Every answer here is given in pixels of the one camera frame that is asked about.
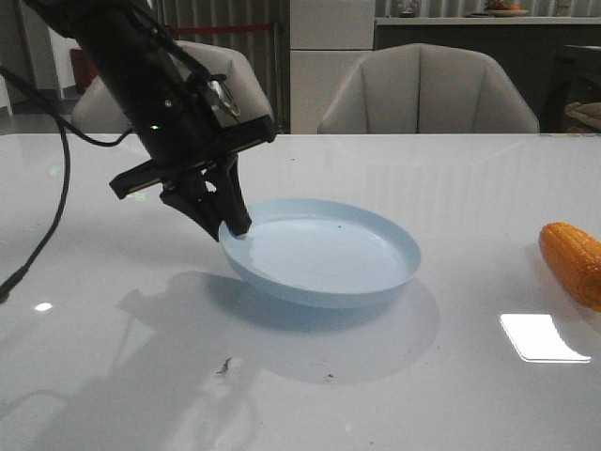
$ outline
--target chair backrest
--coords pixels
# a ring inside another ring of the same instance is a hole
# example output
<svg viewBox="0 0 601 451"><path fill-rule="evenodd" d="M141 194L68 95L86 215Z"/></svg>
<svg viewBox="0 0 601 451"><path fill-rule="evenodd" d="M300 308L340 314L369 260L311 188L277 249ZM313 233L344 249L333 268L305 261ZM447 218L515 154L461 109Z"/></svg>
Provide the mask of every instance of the chair backrest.
<svg viewBox="0 0 601 451"><path fill-rule="evenodd" d="M320 133L536 133L538 120L490 56L409 44L360 57Z"/></svg>
<svg viewBox="0 0 601 451"><path fill-rule="evenodd" d="M205 66L210 73L226 76L225 84L232 92L240 109L240 122L273 116L270 102L254 76L246 57L235 50L197 42L178 41L186 53ZM184 78L187 69L178 61L176 67ZM97 77L73 108L73 125L88 133L121 133L128 128L128 120L100 77Z"/></svg>

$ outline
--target light blue plate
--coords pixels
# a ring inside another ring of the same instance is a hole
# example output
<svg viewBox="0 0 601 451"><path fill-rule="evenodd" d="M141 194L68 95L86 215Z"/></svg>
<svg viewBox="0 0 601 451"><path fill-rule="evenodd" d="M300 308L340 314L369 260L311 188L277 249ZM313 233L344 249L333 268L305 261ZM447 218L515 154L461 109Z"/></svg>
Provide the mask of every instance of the light blue plate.
<svg viewBox="0 0 601 451"><path fill-rule="evenodd" d="M277 199L249 208L248 233L219 240L246 282L292 303L348 308L389 301L417 271L420 248L370 211L315 199Z"/></svg>

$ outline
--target yellow corn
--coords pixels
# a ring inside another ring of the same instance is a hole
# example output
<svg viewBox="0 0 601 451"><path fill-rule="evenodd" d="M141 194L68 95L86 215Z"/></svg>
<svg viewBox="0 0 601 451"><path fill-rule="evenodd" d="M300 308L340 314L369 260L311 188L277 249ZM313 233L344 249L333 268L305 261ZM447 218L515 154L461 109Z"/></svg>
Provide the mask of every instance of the yellow corn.
<svg viewBox="0 0 601 451"><path fill-rule="evenodd" d="M575 301L601 312L601 242L567 223L543 227L545 262Z"/></svg>

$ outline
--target white table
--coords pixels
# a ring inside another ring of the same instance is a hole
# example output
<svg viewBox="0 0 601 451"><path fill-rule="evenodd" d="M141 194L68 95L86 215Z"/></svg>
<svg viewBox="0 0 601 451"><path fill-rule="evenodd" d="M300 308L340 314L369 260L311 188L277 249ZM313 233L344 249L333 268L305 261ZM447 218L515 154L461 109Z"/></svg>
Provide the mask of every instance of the white table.
<svg viewBox="0 0 601 451"><path fill-rule="evenodd" d="M552 221L601 238L601 138L283 135L242 153L247 203L341 201L420 244L397 301L351 311L249 288L159 187L118 201L135 138L71 143L63 223L0 306L3 451L599 449L601 316L537 239ZM0 162L4 277L54 212L58 137L0 136ZM584 363L523 360L505 314L549 315Z"/></svg>

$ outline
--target black cable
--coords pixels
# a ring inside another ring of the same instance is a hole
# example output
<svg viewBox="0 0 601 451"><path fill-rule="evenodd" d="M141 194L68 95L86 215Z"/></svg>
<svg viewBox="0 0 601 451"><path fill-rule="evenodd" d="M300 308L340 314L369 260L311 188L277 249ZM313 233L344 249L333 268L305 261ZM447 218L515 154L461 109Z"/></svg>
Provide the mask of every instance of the black cable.
<svg viewBox="0 0 601 451"><path fill-rule="evenodd" d="M60 223L60 220L63 216L63 211L65 210L65 205L67 203L67 194L69 192L69 181L71 173L71 158L69 150L69 139L67 137L67 129L74 132L74 134L81 137L86 142L103 147L113 147L118 145L128 134L131 133L131 130L124 132L123 134L121 134L121 136L119 136L118 139L112 142L98 141L96 139L90 138L76 127L73 127L68 121L66 121L62 116L60 116L56 109L53 107L53 105L41 93L39 93L39 91L37 91L34 87L29 85L21 77L8 70L7 68L3 67L2 65L0 65L0 75L4 76L4 78L8 82L10 82L13 86L20 90L28 99L40 106L46 113L48 113L54 119L54 122L56 122L56 127L58 127L58 132L60 134L61 143L63 145L63 155L65 159L63 187L61 190L56 212L54 213L53 221L50 224L48 230L46 231L46 234L42 237L39 244L36 246L29 258L22 265L22 267L15 271L2 285L0 285L0 303L3 303L8 298L10 291L13 288L15 288L17 284L19 284L19 282L21 282L23 277L27 274L29 268L36 260L41 250L48 243L48 241L58 228L58 224Z"/></svg>
<svg viewBox="0 0 601 451"><path fill-rule="evenodd" d="M129 6L137 12L140 16L142 16L149 24L152 26L149 31L153 37L158 41L158 43L162 46L162 48L175 59L177 59L180 63L182 63L190 72L194 75L199 76L206 84L213 79L213 75L208 71L205 66L203 66L200 62L196 61L193 57L187 54L179 45L177 45L171 35L169 35L163 26L157 21L152 14L140 5L137 5L135 2L127 2ZM124 12L130 19L132 17L130 12L124 8ZM134 23L134 26L144 27L142 23Z"/></svg>
<svg viewBox="0 0 601 451"><path fill-rule="evenodd" d="M2 75L9 83L11 83L15 88L19 89L29 100L33 101L37 106L39 106L44 112L50 115L57 125L60 123L64 128L82 138L84 141L93 144L95 146L100 146L104 148L111 148L117 146L127 135L131 133L131 129L127 129L124 131L115 141L99 141L97 139L91 138L90 136L83 133L77 127L72 125L70 122L65 120L62 116L58 114L54 106L50 103L48 99L46 99L37 89L33 86L29 85L24 79L22 79L19 75L15 74L11 70L0 64L0 75Z"/></svg>

